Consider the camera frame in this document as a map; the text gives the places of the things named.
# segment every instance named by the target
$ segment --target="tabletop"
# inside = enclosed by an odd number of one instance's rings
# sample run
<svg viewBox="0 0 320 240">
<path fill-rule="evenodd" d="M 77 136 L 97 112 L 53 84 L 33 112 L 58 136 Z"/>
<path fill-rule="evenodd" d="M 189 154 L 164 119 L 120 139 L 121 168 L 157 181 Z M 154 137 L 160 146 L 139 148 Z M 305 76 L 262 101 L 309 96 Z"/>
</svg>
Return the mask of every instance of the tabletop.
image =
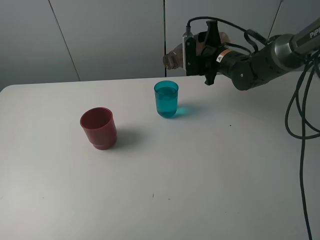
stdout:
<svg viewBox="0 0 320 240">
<path fill-rule="evenodd" d="M 300 72 L 248 91 L 220 75 L 167 78 L 176 117 L 156 112 L 164 78 L 13 85 L 0 92 L 1 240 L 307 239 L 301 141 L 284 117 Z M 307 118 L 319 123 L 319 79 Z M 95 149 L 80 126 L 107 107 L 116 145 Z M 301 121 L 290 115 L 297 134 Z M 320 238 L 319 139 L 306 142 L 304 186 Z"/>
</svg>

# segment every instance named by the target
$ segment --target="warning label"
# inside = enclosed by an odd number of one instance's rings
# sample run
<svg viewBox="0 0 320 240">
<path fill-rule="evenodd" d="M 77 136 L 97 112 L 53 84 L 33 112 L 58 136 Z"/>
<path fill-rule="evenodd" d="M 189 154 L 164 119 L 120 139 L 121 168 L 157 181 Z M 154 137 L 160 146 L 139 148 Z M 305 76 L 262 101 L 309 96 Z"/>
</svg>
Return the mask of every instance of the warning label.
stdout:
<svg viewBox="0 0 320 240">
<path fill-rule="evenodd" d="M 222 59 L 224 58 L 224 56 L 227 54 L 227 53 L 230 53 L 232 50 L 231 49 L 226 49 L 226 50 L 224 50 L 223 52 L 221 52 L 220 54 L 219 54 L 219 56 L 216 58 L 216 61 L 218 62 L 218 63 L 221 63 L 221 61 L 222 61 Z"/>
</svg>

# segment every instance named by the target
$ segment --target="cup rim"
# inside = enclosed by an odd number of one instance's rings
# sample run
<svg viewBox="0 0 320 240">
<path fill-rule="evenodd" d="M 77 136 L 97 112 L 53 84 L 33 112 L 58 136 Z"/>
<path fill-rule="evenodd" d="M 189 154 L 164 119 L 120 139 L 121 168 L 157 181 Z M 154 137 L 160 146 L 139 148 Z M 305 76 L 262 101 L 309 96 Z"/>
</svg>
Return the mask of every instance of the cup rim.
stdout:
<svg viewBox="0 0 320 240">
<path fill-rule="evenodd" d="M 83 125 L 82 120 L 83 120 L 83 118 L 84 118 L 84 116 L 85 116 L 86 114 L 88 114 L 90 111 L 95 110 L 95 109 L 103 109 L 103 110 L 106 110 L 107 112 L 110 113 L 110 119 L 109 119 L 109 121 L 108 121 L 105 125 L 103 125 L 103 126 L 101 126 L 101 127 L 99 127 L 99 128 L 90 129 L 90 128 L 87 128 L 87 127 L 85 127 L 85 126 Z M 100 129 L 106 127 L 106 126 L 108 126 L 108 125 L 111 123 L 112 119 L 114 119 L 114 115 L 113 115 L 112 111 L 111 111 L 110 109 L 106 108 L 106 107 L 99 106 L 99 107 L 94 107 L 94 108 L 91 108 L 91 109 L 87 110 L 87 111 L 81 116 L 81 118 L 80 118 L 80 125 L 81 125 L 81 127 L 82 127 L 83 129 L 85 129 L 85 130 L 98 131 L 98 130 L 100 130 Z"/>
<path fill-rule="evenodd" d="M 164 93 L 161 93 L 161 92 L 159 93 L 159 92 L 156 90 L 156 86 L 157 86 L 159 83 L 163 83 L 163 82 L 175 84 L 175 85 L 176 85 L 176 89 L 175 89 L 175 92 L 173 92 L 173 94 L 175 94 L 176 92 L 178 92 L 178 90 L 179 90 L 179 85 L 178 85 L 176 82 L 170 81 L 170 80 L 163 80 L 163 81 L 157 82 L 157 83 L 154 85 L 154 87 L 153 87 L 154 91 L 155 91 L 157 94 L 165 95 Z"/>
</svg>

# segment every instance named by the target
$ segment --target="table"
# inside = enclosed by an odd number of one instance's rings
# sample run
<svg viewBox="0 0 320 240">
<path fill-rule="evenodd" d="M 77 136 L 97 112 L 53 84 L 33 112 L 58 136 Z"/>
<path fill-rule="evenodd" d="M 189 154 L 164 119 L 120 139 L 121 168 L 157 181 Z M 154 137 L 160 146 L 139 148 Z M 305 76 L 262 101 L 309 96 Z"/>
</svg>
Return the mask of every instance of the table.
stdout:
<svg viewBox="0 0 320 240">
<path fill-rule="evenodd" d="M 249 91 L 220 75 L 173 78 L 179 115 L 156 112 L 163 78 L 13 85 L 0 93 L 1 240 L 307 239 L 301 142 L 284 116 L 300 72 Z M 307 118 L 319 123 L 315 77 Z M 95 149 L 88 109 L 113 111 L 118 142 Z M 290 126 L 300 133 L 292 111 Z M 320 140 L 306 143 L 310 226 L 320 238 Z"/>
</svg>

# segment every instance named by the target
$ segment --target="cup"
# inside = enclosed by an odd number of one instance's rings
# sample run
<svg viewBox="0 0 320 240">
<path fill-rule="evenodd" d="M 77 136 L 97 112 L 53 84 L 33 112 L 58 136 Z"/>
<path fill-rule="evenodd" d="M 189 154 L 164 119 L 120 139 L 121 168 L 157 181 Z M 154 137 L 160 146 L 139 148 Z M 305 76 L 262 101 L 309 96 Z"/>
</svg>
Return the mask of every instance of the cup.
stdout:
<svg viewBox="0 0 320 240">
<path fill-rule="evenodd" d="M 80 125 L 90 143 L 99 150 L 106 150 L 117 140 L 117 130 L 112 112 L 105 107 L 96 107 L 85 112 Z"/>
<path fill-rule="evenodd" d="M 164 118 L 173 117 L 178 108 L 179 87 L 174 81 L 160 81 L 154 86 L 156 111 Z"/>
</svg>

